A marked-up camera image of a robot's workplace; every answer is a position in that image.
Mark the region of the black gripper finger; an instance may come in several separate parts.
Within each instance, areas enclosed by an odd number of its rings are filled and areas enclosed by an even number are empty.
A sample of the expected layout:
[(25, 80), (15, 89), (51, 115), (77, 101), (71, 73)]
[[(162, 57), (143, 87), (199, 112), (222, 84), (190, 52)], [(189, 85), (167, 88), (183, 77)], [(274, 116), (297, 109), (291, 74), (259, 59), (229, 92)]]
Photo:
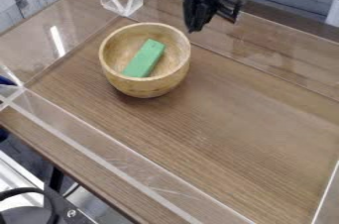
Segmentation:
[(185, 23), (189, 32), (197, 31), (197, 0), (183, 0)]
[(205, 25), (211, 21), (219, 9), (218, 0), (198, 0), (197, 2), (197, 32), (203, 30)]

